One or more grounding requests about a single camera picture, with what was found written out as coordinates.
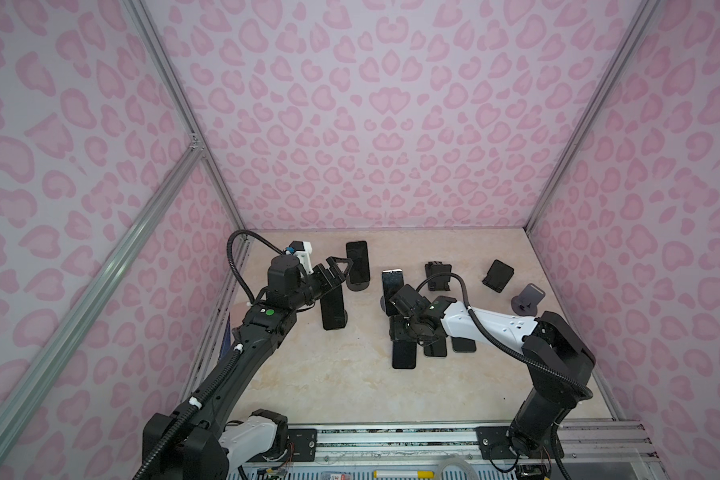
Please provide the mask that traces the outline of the silver-edged black phone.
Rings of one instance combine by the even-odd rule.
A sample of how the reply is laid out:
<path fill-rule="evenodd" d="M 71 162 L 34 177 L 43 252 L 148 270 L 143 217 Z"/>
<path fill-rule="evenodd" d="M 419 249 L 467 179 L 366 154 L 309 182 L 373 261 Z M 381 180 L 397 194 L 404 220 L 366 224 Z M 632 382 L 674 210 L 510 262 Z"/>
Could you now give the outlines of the silver-edged black phone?
<path fill-rule="evenodd" d="M 381 281 L 383 298 L 385 301 L 390 301 L 405 284 L 403 270 L 384 270 L 381 273 Z"/>

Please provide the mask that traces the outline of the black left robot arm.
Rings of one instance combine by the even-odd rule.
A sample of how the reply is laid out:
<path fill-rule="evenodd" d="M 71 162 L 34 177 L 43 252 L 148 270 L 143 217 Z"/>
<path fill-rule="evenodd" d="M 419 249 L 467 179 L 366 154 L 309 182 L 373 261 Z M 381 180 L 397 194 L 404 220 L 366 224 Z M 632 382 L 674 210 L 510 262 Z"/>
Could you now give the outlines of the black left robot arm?
<path fill-rule="evenodd" d="M 252 301 L 226 355 L 171 414 L 156 414 L 144 427 L 136 478 L 224 479 L 257 456 L 286 458 L 286 416 L 259 409 L 237 425 L 230 425 L 229 417 L 295 325 L 298 312 L 338 292 L 351 266 L 347 258 L 329 257 L 306 269 L 293 253 L 273 258 L 267 284 Z"/>

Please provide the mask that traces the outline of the grey round stand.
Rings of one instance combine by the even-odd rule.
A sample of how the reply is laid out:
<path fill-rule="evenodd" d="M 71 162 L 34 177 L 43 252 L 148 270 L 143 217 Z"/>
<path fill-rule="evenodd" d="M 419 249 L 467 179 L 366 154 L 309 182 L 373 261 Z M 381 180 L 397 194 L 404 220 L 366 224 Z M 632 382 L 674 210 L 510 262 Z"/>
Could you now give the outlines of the grey round stand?
<path fill-rule="evenodd" d="M 511 299 L 511 309 L 517 316 L 536 317 L 538 307 L 545 297 L 546 292 L 543 289 L 529 283 Z"/>

